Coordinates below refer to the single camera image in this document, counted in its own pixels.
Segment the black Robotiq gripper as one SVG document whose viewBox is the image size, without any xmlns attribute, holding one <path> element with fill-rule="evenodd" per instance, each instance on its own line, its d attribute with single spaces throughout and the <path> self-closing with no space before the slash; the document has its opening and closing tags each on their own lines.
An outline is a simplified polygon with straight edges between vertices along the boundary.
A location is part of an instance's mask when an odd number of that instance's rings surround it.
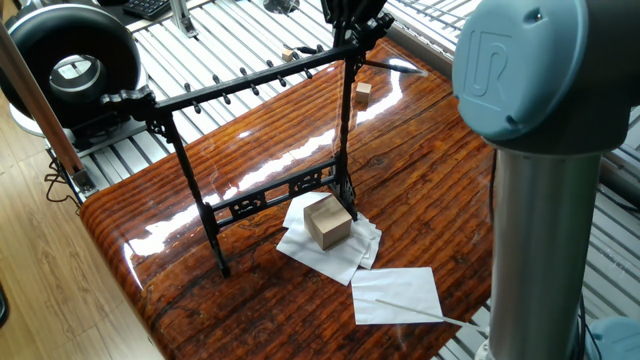
<svg viewBox="0 0 640 360">
<path fill-rule="evenodd" d="M 385 4 L 386 0 L 321 0 L 325 21 L 332 24 L 332 47 L 383 37 L 388 14 L 380 11 Z"/>
</svg>

